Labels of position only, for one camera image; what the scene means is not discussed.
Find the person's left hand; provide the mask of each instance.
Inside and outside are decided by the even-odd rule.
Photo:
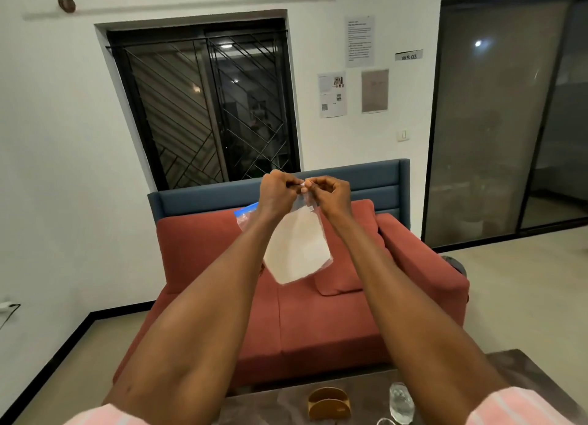
[[[304,181],[298,177],[272,170],[261,179],[259,204],[256,212],[267,219],[280,222],[290,213],[292,204],[302,190]]]

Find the black cable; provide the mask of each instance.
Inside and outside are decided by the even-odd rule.
[[[8,317],[6,317],[6,320],[4,320],[4,322],[0,325],[0,329],[2,329],[4,327],[4,325],[6,324],[6,322],[8,320],[10,320],[10,317],[12,317],[12,314],[14,314],[14,312],[16,312],[20,306],[21,306],[20,304],[11,304],[9,306],[9,307],[14,307],[14,309],[12,309],[12,311],[10,312],[10,314],[8,315]]]

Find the bag of white powder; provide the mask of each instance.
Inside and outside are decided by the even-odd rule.
[[[235,217],[245,229],[257,203],[237,210]],[[280,284],[312,275],[333,263],[318,206],[311,193],[299,194],[290,213],[277,225],[263,262]]]

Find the switch plate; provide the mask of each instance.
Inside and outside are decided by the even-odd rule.
[[[406,141],[410,139],[410,133],[406,129],[396,131],[396,139],[398,141]]]

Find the power plug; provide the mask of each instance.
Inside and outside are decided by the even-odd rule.
[[[0,313],[10,312],[14,306],[16,306],[16,304],[11,301],[0,303]]]

